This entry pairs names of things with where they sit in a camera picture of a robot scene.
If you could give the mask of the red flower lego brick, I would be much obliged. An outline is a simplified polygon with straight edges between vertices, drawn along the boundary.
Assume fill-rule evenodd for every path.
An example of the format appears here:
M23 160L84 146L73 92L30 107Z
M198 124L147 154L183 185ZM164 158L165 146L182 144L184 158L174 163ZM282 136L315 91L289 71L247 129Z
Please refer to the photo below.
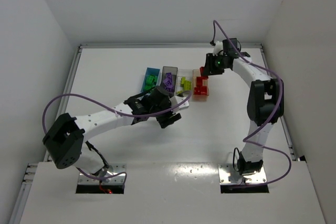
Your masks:
M208 91L208 77L204 76L197 76L194 79L194 84L193 84L193 93L194 95L209 95Z

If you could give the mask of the purple butterfly lego brick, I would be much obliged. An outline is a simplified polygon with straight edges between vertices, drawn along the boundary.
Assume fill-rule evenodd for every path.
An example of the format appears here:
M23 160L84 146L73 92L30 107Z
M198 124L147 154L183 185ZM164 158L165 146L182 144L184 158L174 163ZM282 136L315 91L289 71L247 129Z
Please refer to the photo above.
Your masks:
M171 82L165 82L164 83L164 88L168 92L174 92L174 90L175 90L174 85Z

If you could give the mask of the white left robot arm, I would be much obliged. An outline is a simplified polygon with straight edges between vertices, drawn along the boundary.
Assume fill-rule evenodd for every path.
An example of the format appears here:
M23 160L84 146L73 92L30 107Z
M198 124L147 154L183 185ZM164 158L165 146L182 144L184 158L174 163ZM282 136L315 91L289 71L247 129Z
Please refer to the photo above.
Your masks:
M155 86L97 113L61 114L46 131L43 145L58 169L74 166L89 178L109 179L110 165L90 139L122 126L145 122L150 117L156 118L164 129L181 119L179 111L188 106L181 95L173 96L163 87Z

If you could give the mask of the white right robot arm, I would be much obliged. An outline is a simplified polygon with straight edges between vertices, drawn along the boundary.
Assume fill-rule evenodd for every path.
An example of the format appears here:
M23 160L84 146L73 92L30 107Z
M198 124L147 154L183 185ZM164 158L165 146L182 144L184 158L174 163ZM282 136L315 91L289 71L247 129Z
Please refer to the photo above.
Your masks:
M213 52L206 54L202 76L220 75L230 69L239 75L249 87L247 114L250 128L239 151L234 168L240 175L259 172L263 166L263 151L272 126L283 116L283 82L266 74L266 69L255 63L238 47L238 40L214 41Z

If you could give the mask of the amber transparent container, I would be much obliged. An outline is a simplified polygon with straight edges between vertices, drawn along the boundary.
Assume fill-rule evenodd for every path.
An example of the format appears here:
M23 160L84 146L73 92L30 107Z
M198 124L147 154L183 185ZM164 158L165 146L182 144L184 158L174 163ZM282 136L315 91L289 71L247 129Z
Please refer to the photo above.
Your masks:
M193 101L205 102L209 96L208 76L202 76L199 69L193 69Z

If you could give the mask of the smoky grey container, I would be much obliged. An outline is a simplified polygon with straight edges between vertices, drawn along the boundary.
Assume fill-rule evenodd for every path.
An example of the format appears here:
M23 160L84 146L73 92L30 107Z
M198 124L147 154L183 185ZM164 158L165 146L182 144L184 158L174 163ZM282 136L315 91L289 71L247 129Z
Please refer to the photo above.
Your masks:
M176 91L177 67L163 66L160 86L170 94Z

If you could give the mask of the clear transparent container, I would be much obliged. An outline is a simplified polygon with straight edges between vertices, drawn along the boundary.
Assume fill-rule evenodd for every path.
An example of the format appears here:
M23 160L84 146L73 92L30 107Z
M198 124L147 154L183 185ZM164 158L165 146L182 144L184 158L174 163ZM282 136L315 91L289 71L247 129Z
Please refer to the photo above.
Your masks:
M187 95L187 92L193 89L193 70L179 69L177 72L175 94Z

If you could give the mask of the blue container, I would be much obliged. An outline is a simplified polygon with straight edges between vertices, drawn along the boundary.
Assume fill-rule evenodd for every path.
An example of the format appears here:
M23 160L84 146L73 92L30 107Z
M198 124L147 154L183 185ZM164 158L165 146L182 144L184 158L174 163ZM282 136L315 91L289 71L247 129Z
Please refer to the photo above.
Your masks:
M148 91L152 87L156 86L158 84L159 77L160 69L147 68L144 75L141 92Z

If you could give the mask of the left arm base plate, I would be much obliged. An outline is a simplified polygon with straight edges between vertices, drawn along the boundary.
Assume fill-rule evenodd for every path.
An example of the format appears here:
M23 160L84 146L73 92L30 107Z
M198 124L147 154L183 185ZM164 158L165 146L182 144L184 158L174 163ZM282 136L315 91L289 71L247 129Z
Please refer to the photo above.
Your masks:
M126 164L110 164L109 168L104 168L97 175L90 174L85 170L79 169L78 186L90 186L99 188L116 187L123 189L127 179Z

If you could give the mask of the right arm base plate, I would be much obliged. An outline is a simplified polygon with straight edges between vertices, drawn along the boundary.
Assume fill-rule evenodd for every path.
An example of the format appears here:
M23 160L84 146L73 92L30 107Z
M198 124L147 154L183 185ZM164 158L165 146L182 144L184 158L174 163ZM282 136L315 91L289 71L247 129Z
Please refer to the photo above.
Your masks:
M259 172L240 175L232 163L218 164L219 183L221 186L259 185L267 182L264 166Z

